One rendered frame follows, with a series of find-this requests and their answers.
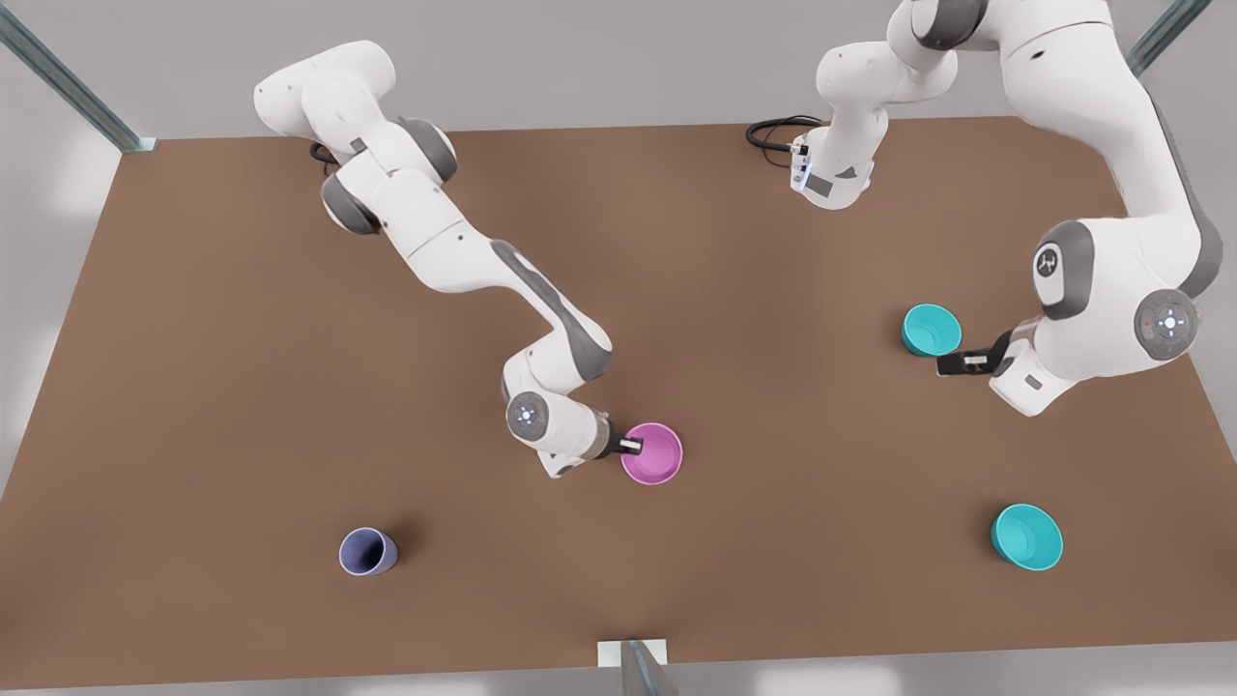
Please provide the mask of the pink bowl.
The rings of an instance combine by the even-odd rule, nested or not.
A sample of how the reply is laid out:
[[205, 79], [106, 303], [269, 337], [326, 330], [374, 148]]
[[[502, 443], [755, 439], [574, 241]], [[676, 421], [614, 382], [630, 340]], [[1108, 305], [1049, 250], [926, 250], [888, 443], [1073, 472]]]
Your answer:
[[637, 424], [628, 433], [644, 439], [641, 454], [621, 456], [623, 472], [630, 478], [641, 485], [662, 485], [675, 476], [683, 462], [683, 445], [670, 427], [647, 422]]

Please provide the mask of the small teal bowl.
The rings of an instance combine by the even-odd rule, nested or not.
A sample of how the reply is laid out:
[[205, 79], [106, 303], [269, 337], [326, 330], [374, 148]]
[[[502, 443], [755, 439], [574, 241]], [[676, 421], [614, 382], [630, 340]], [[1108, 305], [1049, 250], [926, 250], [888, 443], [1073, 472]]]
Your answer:
[[903, 316], [901, 337], [910, 354], [940, 357], [962, 344], [962, 323], [943, 305], [917, 304]]

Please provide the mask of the large teal bowl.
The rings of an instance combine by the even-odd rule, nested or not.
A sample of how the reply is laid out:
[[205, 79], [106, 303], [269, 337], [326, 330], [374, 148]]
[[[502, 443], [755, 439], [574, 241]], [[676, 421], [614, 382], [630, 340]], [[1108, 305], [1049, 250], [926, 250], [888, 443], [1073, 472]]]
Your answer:
[[1011, 504], [995, 516], [992, 546], [1007, 562], [1025, 571], [1048, 571], [1063, 558], [1064, 538], [1056, 520], [1033, 504]]

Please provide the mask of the lavender blue cup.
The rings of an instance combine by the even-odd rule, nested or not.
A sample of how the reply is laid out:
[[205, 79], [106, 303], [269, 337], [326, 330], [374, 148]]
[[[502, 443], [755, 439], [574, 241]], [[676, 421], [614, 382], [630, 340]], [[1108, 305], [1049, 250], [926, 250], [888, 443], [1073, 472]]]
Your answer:
[[400, 551], [392, 537], [371, 528], [354, 529], [348, 533], [336, 550], [336, 562], [353, 576], [372, 576], [383, 574], [397, 564]]

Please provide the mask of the silver frame post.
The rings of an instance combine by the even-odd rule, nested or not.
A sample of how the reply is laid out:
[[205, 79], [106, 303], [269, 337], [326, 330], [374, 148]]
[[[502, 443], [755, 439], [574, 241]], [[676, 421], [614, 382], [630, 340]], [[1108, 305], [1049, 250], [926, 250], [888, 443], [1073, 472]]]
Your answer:
[[0, 1], [0, 45], [45, 82], [122, 155], [152, 153], [158, 138], [141, 137], [79, 75]]
[[1176, 40], [1206, 12], [1212, 0], [1171, 0], [1126, 54], [1132, 75], [1142, 75]]
[[646, 642], [599, 642], [596, 647], [599, 668], [618, 668], [618, 696], [679, 696], [666, 666]]

